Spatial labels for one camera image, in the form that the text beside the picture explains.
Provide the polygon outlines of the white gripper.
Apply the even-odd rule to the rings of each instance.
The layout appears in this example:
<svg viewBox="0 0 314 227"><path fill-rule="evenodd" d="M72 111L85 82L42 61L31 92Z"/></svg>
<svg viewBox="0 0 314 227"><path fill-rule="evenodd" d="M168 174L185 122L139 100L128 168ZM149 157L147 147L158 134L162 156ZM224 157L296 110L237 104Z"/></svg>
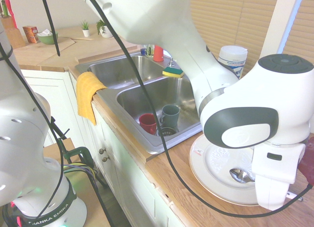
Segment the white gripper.
<svg viewBox="0 0 314 227"><path fill-rule="evenodd" d="M255 190L259 206L276 210L284 205L290 184L266 178L255 177Z"/></svg>

